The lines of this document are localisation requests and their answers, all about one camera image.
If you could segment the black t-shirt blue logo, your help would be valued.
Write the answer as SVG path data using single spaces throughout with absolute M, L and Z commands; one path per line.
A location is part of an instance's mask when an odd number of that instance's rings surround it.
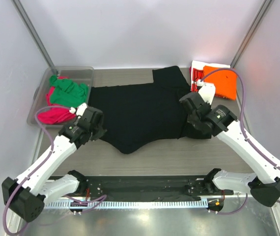
M 104 113 L 105 134 L 100 138 L 123 154 L 164 139 L 183 137 L 206 140 L 187 122 L 187 113 L 179 100 L 190 92 L 190 85 L 178 66 L 152 71 L 148 84 L 93 87 L 89 106 Z

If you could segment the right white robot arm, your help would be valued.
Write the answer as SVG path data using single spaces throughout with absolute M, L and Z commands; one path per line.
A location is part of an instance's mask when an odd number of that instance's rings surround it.
M 205 83 L 198 92 L 190 92 L 179 100 L 188 114 L 187 121 L 227 144 L 253 172 L 241 174 L 213 169 L 205 178 L 205 191 L 212 195 L 220 190 L 243 192 L 271 207 L 280 198 L 280 160 L 244 128 L 228 107 L 211 107 L 215 90 L 213 84 Z

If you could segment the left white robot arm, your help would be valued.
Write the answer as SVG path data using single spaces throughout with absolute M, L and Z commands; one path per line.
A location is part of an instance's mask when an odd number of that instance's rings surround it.
M 47 183 L 70 155 L 106 132 L 101 110 L 83 103 L 69 111 L 76 116 L 75 120 L 63 125 L 57 136 L 50 139 L 51 145 L 30 167 L 15 179 L 7 177 L 1 184 L 5 207 L 28 223 L 40 215 L 46 204 L 70 193 L 82 196 L 87 192 L 85 177 L 76 171 Z

